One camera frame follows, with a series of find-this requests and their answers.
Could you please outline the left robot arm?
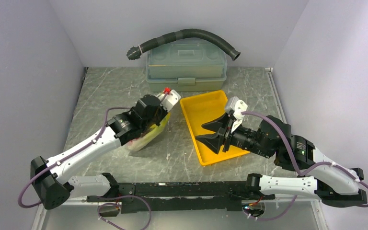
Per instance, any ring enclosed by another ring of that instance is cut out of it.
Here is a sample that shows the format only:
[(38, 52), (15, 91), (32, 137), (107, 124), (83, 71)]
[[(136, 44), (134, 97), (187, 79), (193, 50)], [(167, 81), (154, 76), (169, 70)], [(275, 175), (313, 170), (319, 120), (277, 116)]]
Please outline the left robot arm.
[(164, 129), (170, 111), (181, 96), (174, 90), (157, 95), (146, 94), (136, 105), (123, 113), (106, 117), (104, 124), (93, 135), (54, 157), (39, 156), (31, 161), (30, 185), (47, 210), (57, 208), (70, 198), (97, 196), (106, 201), (117, 200), (119, 183), (110, 173), (97, 176), (76, 176), (82, 166), (96, 158), (125, 147), (139, 151)]

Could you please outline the yellow toy bananas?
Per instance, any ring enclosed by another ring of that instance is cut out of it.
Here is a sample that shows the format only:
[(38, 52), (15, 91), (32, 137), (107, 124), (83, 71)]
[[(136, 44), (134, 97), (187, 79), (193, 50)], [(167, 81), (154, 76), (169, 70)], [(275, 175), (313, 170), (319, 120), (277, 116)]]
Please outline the yellow toy bananas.
[(159, 134), (162, 133), (162, 131), (165, 129), (165, 127), (167, 126), (167, 123), (170, 119), (171, 114), (168, 113), (160, 122), (159, 125), (153, 125), (150, 127), (150, 131), (143, 137), (143, 139), (145, 141), (152, 141), (153, 139), (155, 139)]

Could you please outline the clear zip top bag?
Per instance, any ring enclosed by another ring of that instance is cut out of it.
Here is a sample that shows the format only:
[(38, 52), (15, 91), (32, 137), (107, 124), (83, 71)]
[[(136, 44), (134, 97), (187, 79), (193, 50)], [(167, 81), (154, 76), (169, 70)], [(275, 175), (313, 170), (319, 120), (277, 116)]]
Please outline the clear zip top bag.
[(149, 130), (147, 130), (143, 135), (139, 138), (129, 141), (125, 145), (125, 149), (130, 152), (137, 152), (147, 146), (151, 141), (153, 141), (156, 137), (158, 137), (165, 129), (171, 113), (168, 113), (160, 122), (159, 125), (152, 125)]

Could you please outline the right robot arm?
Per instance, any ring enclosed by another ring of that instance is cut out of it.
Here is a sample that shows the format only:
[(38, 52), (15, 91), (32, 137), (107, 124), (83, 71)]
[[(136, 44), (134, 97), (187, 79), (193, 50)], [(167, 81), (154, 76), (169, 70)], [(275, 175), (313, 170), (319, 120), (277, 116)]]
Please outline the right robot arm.
[(252, 130), (235, 126), (235, 115), (231, 112), (203, 124), (202, 128), (209, 130), (209, 134), (198, 135), (196, 140), (216, 154), (237, 147), (274, 158), (276, 166), (297, 173), (295, 178), (249, 174), (245, 193), (251, 199), (287, 194), (312, 197), (331, 207), (368, 207), (362, 169), (348, 169), (331, 161), (311, 141), (293, 135), (291, 126), (278, 118), (263, 116), (258, 129)]

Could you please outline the yellow plastic tray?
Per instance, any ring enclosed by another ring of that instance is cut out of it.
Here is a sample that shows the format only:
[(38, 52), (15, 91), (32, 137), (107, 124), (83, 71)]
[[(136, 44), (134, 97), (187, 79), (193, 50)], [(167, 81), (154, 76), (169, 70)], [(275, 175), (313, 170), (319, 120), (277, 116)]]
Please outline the yellow plastic tray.
[(207, 146), (196, 140), (196, 136), (212, 134), (212, 131), (201, 127), (202, 124), (214, 120), (224, 114), (228, 101), (223, 90), (189, 96), (180, 100), (183, 115), (190, 132), (198, 160), (202, 166), (226, 161), (250, 153), (238, 147), (230, 147), (226, 152), (213, 153)]

